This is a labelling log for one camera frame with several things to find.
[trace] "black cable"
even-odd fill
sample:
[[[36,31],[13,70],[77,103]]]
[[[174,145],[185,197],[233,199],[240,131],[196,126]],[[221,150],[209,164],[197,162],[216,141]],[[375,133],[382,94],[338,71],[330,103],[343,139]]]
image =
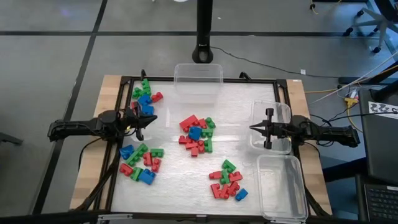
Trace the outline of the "black cable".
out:
[[[272,65],[267,65],[267,64],[264,64],[264,63],[260,63],[260,62],[255,62],[255,61],[249,60],[249,59],[244,58],[244,57],[238,57],[238,56],[235,56],[235,55],[233,55],[233,54],[231,54],[231,53],[229,53],[229,52],[223,50],[223,49],[220,48],[220,47],[211,47],[211,48],[212,48],[212,49],[218,49],[218,50],[224,52],[224,54],[229,55],[229,56],[231,56],[231,57],[233,57],[233,58],[240,59],[240,60],[244,60],[244,61],[247,61],[247,62],[256,64],[256,65],[260,65],[260,66],[265,66],[265,67],[273,68],[273,69],[280,70],[280,71],[283,71],[283,72],[286,72],[286,73],[290,73],[290,74],[304,75],[304,74],[301,74],[300,72],[291,72],[291,71],[285,70],[285,69],[283,69],[283,68],[278,68],[278,67],[275,67],[275,66],[272,66]],[[322,76],[322,75],[310,75],[310,74],[305,74],[305,75],[306,75],[306,76],[310,76],[310,77],[317,77],[317,78],[340,78],[340,77]]]

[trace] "clear plastic bin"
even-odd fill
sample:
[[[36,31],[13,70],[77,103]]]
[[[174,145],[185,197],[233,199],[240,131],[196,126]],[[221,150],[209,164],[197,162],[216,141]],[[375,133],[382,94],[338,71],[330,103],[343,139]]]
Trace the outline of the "clear plastic bin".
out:
[[[273,108],[274,115],[272,122],[289,123],[291,119],[290,108],[284,103],[276,103],[265,100],[256,100],[252,104],[251,123],[258,124],[262,120],[267,119],[266,109]],[[264,154],[288,154],[292,150],[292,143],[289,138],[278,139],[271,136],[272,149],[264,148],[264,141],[267,139],[261,133],[255,130],[249,130],[249,144],[257,152]]]
[[[276,222],[305,222],[307,201],[300,161],[294,156],[260,155],[257,158],[262,216]]]

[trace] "pile of toy blocks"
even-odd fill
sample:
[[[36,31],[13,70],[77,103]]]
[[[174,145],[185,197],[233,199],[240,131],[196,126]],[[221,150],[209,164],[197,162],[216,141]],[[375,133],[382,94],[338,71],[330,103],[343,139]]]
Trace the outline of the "pile of toy blocks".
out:
[[[234,166],[234,164],[227,159],[224,161],[222,168],[222,171],[216,171],[209,174],[210,179],[219,179],[220,183],[223,185],[221,190],[220,184],[210,185],[214,198],[228,199],[229,196],[235,196],[235,199],[240,202],[248,194],[245,189],[241,189],[238,193],[236,193],[240,189],[238,181],[243,179],[243,176],[239,171],[233,173],[233,171],[236,169],[236,166]]]
[[[180,127],[188,136],[180,136],[178,143],[184,144],[186,150],[191,150],[192,157],[197,157],[198,153],[213,152],[211,138],[216,124],[211,118],[198,120],[195,115],[191,115],[180,123]]]
[[[138,99],[138,103],[141,105],[141,112],[144,114],[154,115],[154,107],[149,106],[151,103],[158,102],[163,98],[161,92],[157,92],[155,95],[151,96],[150,86],[148,79],[141,81],[142,90],[139,87],[135,87],[131,98]],[[134,108],[136,102],[131,102],[131,108]]]
[[[148,147],[142,143],[136,150],[134,150],[134,146],[129,145],[121,148],[119,151],[121,157],[125,160],[125,163],[120,165],[120,172],[126,177],[130,176],[132,180],[140,180],[146,184],[152,184],[156,177],[155,172],[159,171],[160,163],[162,162],[158,157],[163,157],[164,150],[151,149],[150,152],[148,152]],[[133,167],[141,157],[144,159],[144,165],[151,166],[151,170]]]

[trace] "blue toy block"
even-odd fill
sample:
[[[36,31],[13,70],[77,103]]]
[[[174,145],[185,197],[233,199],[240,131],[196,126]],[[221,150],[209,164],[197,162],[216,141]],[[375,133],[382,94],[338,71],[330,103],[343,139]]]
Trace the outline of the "blue toy block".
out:
[[[126,159],[128,159],[128,158],[131,156],[131,154],[134,152],[134,146],[132,146],[132,145],[124,146],[123,148],[120,148],[120,149],[119,149],[119,152],[120,152],[120,156],[121,156],[124,160],[126,160]]]
[[[189,129],[188,136],[189,136],[190,139],[197,141],[197,140],[200,139],[200,135],[201,135],[201,128],[191,127]]]
[[[150,185],[154,181],[155,177],[156,174],[154,172],[151,172],[149,169],[145,169],[141,172],[138,179]]]
[[[248,192],[245,189],[242,189],[239,191],[238,194],[236,194],[235,199],[240,202],[242,199],[246,197],[247,194]]]
[[[153,106],[142,106],[141,112],[148,115],[154,115],[154,107]]]
[[[152,103],[152,99],[148,94],[144,94],[138,99],[138,103],[141,106],[147,106],[149,103]]]

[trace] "white work surface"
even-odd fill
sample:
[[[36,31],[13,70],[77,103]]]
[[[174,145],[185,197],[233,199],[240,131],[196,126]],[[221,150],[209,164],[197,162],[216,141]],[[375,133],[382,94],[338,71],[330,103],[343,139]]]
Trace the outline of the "white work surface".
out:
[[[144,141],[126,137],[123,146],[132,144],[137,148],[145,143],[149,149],[164,149],[165,154],[152,185],[135,182],[118,172],[111,211],[261,215],[256,172],[259,153],[248,149],[248,126],[253,100],[275,101],[274,87],[271,84],[224,83],[216,98],[205,96],[190,100],[178,95],[172,82],[151,82],[150,87],[153,94],[160,91],[164,96],[163,100],[152,104],[158,118],[142,130]],[[179,136],[187,135],[180,129],[179,122],[192,114],[198,119],[211,117],[215,122],[213,153],[191,157],[191,152],[178,144]],[[210,185],[219,180],[210,180],[208,175],[221,170],[225,159],[243,175],[239,185],[249,192],[240,202],[234,197],[215,199],[211,191]],[[143,165],[143,158],[136,166],[150,169]],[[265,186],[267,195],[274,195],[269,198],[272,203],[289,202],[289,197],[277,198],[276,191],[287,190],[282,185],[283,175],[278,172],[269,177]]]

